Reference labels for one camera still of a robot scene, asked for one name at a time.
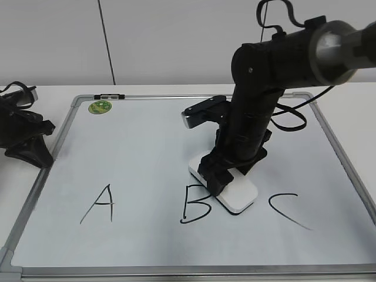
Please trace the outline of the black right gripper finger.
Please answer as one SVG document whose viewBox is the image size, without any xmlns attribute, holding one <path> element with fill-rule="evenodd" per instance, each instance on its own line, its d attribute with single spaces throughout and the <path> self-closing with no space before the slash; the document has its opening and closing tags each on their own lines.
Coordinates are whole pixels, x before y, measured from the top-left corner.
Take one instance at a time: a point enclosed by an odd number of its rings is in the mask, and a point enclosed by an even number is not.
<svg viewBox="0 0 376 282">
<path fill-rule="evenodd" d="M 263 158 L 264 157 L 254 157 L 251 160 L 237 163 L 234 168 L 236 168 L 242 175 L 246 176 L 252 167 Z"/>
<path fill-rule="evenodd" d="M 228 163 L 214 157 L 202 157 L 198 173 L 205 180 L 206 188 L 212 196 L 218 196 L 234 180 Z"/>
</svg>

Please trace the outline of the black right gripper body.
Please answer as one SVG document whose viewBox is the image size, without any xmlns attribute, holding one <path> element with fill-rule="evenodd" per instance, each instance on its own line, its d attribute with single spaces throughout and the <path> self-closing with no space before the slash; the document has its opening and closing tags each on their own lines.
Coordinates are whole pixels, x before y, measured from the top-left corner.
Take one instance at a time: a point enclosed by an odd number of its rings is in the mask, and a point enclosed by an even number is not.
<svg viewBox="0 0 376 282">
<path fill-rule="evenodd" d="M 269 141 L 271 131 L 266 130 L 264 133 L 247 138 L 245 136 L 237 136 L 231 142 L 225 136 L 224 129 L 217 129 L 216 140 L 213 150 L 204 157 L 214 157 L 215 159 L 223 159 L 228 163 L 229 169 L 235 167 L 237 163 L 251 160 L 254 157 L 266 157 L 267 150 L 264 144 Z"/>
</svg>

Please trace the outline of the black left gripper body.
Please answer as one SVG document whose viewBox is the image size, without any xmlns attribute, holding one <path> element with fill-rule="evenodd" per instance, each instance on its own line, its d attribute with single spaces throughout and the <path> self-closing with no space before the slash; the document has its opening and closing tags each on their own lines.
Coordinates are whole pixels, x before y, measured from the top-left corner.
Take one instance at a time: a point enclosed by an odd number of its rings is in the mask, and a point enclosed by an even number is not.
<svg viewBox="0 0 376 282">
<path fill-rule="evenodd" d="M 6 157 L 38 168 L 51 167 L 53 157 L 43 137 L 54 130 L 55 125 L 42 115 L 19 109 L 10 100 L 1 98 L 1 149 Z"/>
</svg>

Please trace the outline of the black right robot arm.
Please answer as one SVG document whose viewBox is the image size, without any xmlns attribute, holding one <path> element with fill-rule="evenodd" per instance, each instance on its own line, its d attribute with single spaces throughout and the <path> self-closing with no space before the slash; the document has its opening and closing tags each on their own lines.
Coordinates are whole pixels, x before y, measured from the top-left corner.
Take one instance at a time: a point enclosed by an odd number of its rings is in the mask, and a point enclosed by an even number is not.
<svg viewBox="0 0 376 282">
<path fill-rule="evenodd" d="M 190 110 L 201 122 L 219 125 L 215 146 L 198 168 L 210 194 L 219 195 L 233 181 L 230 169 L 246 174 L 266 157 L 268 124 L 285 90 L 340 85 L 357 70 L 374 67 L 374 23 L 357 30 L 319 16 L 298 32 L 276 26 L 270 41 L 242 44 L 231 61 L 231 101 L 211 98 Z"/>
</svg>

